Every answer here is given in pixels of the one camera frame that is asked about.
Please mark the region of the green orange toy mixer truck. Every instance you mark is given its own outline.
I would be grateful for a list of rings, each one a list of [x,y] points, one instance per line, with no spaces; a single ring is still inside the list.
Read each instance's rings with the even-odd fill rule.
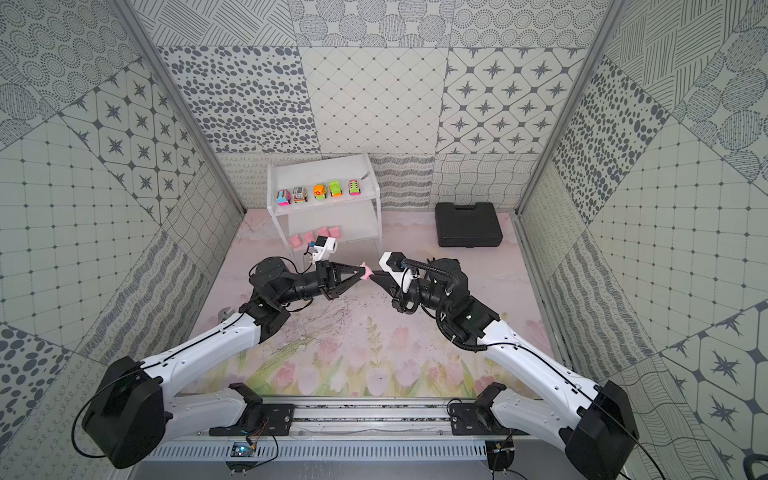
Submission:
[[[327,188],[323,183],[318,183],[313,187],[313,195],[317,200],[324,200],[327,198]]]

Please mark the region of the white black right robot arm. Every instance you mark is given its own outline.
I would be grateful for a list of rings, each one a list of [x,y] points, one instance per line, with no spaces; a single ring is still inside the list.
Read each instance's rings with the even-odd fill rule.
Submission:
[[[371,281],[388,291],[396,310],[422,309],[455,347],[482,354],[540,396],[525,400],[503,386],[486,388],[477,409],[499,426],[523,431],[561,449],[587,479],[618,479],[643,446],[626,391],[579,375],[519,335],[469,291],[455,259],[420,262],[387,252]]]

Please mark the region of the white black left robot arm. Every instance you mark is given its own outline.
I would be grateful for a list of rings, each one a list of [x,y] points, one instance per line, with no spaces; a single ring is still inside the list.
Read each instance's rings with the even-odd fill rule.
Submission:
[[[249,273],[250,299],[219,325],[141,361],[125,356],[106,370],[95,394],[75,422],[117,469],[133,466],[161,442],[193,430],[191,421],[172,410],[172,400],[188,384],[229,359],[274,336],[288,320],[288,304],[339,297],[370,277],[366,264],[327,260],[295,273],[272,256]]]

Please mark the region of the orange green toy dump truck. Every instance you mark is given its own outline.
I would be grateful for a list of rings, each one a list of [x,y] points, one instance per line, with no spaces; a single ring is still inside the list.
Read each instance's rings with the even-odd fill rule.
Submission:
[[[338,180],[332,180],[328,183],[329,195],[332,198],[340,197],[343,195],[341,183]]]

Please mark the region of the pink green toy truck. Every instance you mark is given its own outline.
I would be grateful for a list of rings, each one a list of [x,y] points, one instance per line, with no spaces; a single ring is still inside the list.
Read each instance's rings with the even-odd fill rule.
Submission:
[[[361,188],[358,180],[352,179],[348,182],[348,193],[351,196],[359,196],[361,194]]]

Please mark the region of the pink teal toy truck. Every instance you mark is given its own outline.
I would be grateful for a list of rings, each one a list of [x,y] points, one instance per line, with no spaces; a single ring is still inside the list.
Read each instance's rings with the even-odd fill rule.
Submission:
[[[278,206],[288,206],[293,203],[292,194],[290,190],[281,189],[276,194],[276,203]]]

